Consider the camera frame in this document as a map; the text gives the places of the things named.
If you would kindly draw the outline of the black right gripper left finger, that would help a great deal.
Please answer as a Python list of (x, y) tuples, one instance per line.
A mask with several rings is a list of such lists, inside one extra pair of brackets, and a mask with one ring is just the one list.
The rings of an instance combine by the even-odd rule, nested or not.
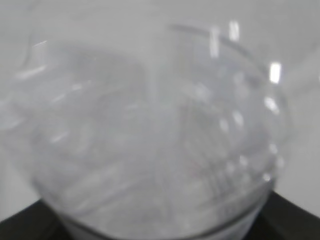
[(38, 200), (0, 222), (0, 240), (73, 240), (57, 215)]

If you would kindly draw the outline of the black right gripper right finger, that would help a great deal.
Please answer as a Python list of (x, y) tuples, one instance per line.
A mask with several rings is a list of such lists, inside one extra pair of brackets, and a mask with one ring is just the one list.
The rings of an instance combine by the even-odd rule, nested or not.
[(318, 240), (320, 218), (275, 191), (244, 236), (245, 240)]

